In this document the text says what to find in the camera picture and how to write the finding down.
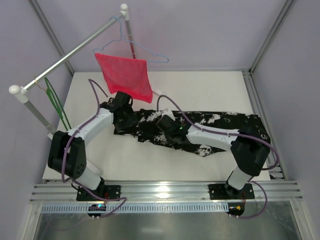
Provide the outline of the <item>black white tie-dye trousers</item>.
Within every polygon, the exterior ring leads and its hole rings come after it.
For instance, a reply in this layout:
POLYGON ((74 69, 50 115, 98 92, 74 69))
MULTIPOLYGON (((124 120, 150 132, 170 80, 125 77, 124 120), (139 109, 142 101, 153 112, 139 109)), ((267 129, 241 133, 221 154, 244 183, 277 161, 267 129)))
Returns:
MULTIPOLYGON (((152 109, 140 109, 135 112, 138 123, 123 131, 114 130, 114 135, 132 136, 138 142, 149 142, 156 146, 162 146, 174 150, 181 150, 192 153, 201 157, 223 152, 222 149, 203 144, 171 144, 166 140, 165 135, 156 126, 156 122, 160 119, 156 111, 152 109)), ((269 135, 258 115, 244 114, 225 111, 186 111, 185 115, 193 122, 208 127, 219 129, 241 129, 250 127, 254 129, 254 134, 267 143, 271 142, 269 135)))

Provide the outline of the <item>green plastic hanger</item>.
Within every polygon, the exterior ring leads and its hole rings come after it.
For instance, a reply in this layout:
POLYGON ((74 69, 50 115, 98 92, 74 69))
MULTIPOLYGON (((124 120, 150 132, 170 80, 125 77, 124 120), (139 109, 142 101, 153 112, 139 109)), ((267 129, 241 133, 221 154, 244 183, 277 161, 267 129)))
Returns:
POLYGON ((52 106, 54 107, 55 111, 57 112, 65 130, 70 130, 71 129, 71 124, 70 121, 67 117, 67 114, 64 110, 64 107, 62 105, 62 102, 60 101, 55 89, 53 88, 52 84, 50 83, 50 81, 48 80, 47 77, 44 78, 44 82, 46 84, 46 94, 52 104, 52 106))

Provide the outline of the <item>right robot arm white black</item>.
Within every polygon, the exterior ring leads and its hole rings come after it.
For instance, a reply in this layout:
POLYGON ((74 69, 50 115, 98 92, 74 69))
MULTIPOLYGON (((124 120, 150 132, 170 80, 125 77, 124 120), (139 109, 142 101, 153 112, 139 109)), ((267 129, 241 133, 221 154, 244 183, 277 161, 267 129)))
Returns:
POLYGON ((190 123, 180 125, 168 115, 156 126, 166 140, 178 145, 206 145, 232 153, 236 168, 229 175, 224 188, 231 199, 244 196, 245 184, 260 175, 270 153, 270 144, 258 138, 251 127, 221 129, 190 123))

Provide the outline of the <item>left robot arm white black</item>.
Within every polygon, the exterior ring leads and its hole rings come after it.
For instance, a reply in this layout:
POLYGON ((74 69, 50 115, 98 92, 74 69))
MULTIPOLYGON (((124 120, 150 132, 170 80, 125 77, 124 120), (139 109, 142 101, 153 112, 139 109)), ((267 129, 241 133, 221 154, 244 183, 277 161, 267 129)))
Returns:
POLYGON ((123 132, 138 123, 132 108, 133 98, 117 92, 111 100, 98 104, 97 113, 81 125, 67 132, 57 131, 51 141, 47 165, 89 190, 89 195, 98 200, 110 196, 105 180, 88 167, 86 147, 100 132, 111 126, 116 132, 123 132))

